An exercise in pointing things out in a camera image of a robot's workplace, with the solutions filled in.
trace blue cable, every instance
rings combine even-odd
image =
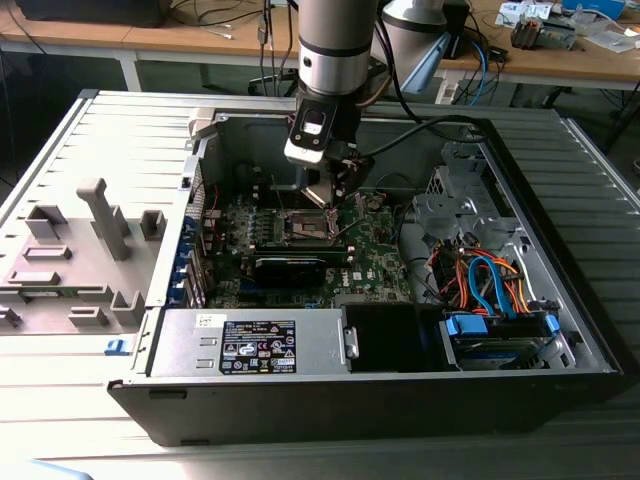
[[[478,50],[478,53],[480,54],[480,59],[482,60],[482,78],[480,79],[480,87],[478,87],[478,91],[476,92],[476,96],[473,98],[473,100],[469,104],[469,105],[475,105],[475,103],[480,98],[480,94],[482,93],[482,90],[484,89],[484,81],[485,81],[485,78],[487,76],[488,65],[487,65],[487,58],[485,57],[484,52],[482,51],[482,47],[480,45],[478,45],[477,42],[471,42],[471,44],[474,47],[476,47],[476,50]]]
[[[491,271],[491,275],[493,276],[493,284],[496,290],[496,297],[498,298],[498,305],[500,305],[500,310],[504,313],[507,318],[516,318],[516,313],[511,308],[511,304],[509,303],[509,299],[504,294],[504,290],[502,289],[502,278],[500,277],[500,270],[498,270],[498,266],[493,263],[488,257],[476,257],[469,264],[469,290],[471,290],[471,295],[474,296],[476,300],[486,308],[489,315],[495,315],[493,307],[489,305],[489,302],[485,300],[485,298],[480,295],[478,292],[478,286],[476,285],[476,267],[480,262],[484,262],[489,265],[489,270]]]

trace robotic arm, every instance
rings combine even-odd
[[[395,69],[413,93],[433,77],[449,39],[442,3],[394,0],[382,10],[397,57],[390,73]],[[356,132],[377,17],[378,0],[299,3],[300,88],[285,155],[307,169],[302,191],[322,208],[360,187],[374,165],[373,158],[359,156]],[[382,56],[385,47],[377,46]]]

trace wooden desk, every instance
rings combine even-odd
[[[480,31],[489,39],[491,45],[509,52],[500,82],[630,90],[640,80],[638,50],[616,54],[582,37],[576,40],[571,51],[525,51],[513,48],[510,39],[512,29],[495,25],[498,9],[503,2],[471,1],[472,13],[475,12]],[[640,23],[640,14],[627,11],[620,21]],[[470,19],[467,25],[473,28]],[[456,60],[443,60],[440,68],[447,70],[443,83],[449,83],[451,87],[458,81],[469,78],[469,71],[478,68],[478,60],[469,52]],[[496,65],[493,64],[490,68],[495,71]]]
[[[472,2],[481,31],[492,45],[509,51],[507,64],[500,76],[501,82],[630,90],[640,79],[640,53],[636,50],[615,54],[582,38],[578,39],[572,51],[514,49],[509,38],[511,29],[494,25],[501,0]],[[198,9],[203,12],[208,8],[233,6],[235,3],[231,0],[199,0]],[[259,2],[247,1],[229,12],[211,14],[207,20],[221,21],[258,8]],[[185,20],[192,21],[191,9],[192,6],[185,6]],[[141,90],[135,66],[138,60],[253,66],[259,62],[257,15],[232,22],[233,30],[216,29],[234,36],[233,40],[228,40],[203,28],[181,25],[173,19],[169,19],[161,28],[143,29],[120,25],[32,22],[26,20],[15,5],[12,11],[18,22],[47,53],[119,60],[127,86],[132,91]],[[634,19],[640,23],[638,14],[623,17],[622,21]],[[276,32],[275,55],[281,58],[288,44],[286,9],[274,9],[273,21]],[[0,35],[0,45],[5,50],[39,52],[3,8],[0,8]],[[293,49],[287,67],[297,66],[298,33],[295,12],[293,38]],[[459,81],[471,77],[477,68],[478,61],[471,52],[456,60],[443,60],[436,74],[444,78],[440,88],[440,102],[448,103],[452,98],[451,87],[457,87]]]

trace green circuit board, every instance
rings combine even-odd
[[[227,223],[219,234],[229,245],[210,257],[215,288],[207,302],[208,308],[336,308],[351,302],[411,301],[404,264],[394,241],[393,212],[391,207],[382,205],[380,198],[358,196],[357,202],[337,210],[337,217],[332,218],[335,227],[351,226],[338,237],[352,257],[349,268],[327,268],[321,287],[304,290],[256,288],[241,267],[251,259],[252,243],[258,234],[252,230],[252,218],[279,217],[277,210],[265,211],[234,202],[223,212]],[[310,222],[309,218],[315,219],[321,214],[310,210],[293,212],[287,215],[303,217],[302,222]],[[269,236],[262,240],[270,246],[286,243],[283,231],[284,227],[276,219],[274,226],[268,228]]]

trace power supply label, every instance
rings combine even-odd
[[[296,373],[296,322],[225,322],[220,372],[224,375]]]

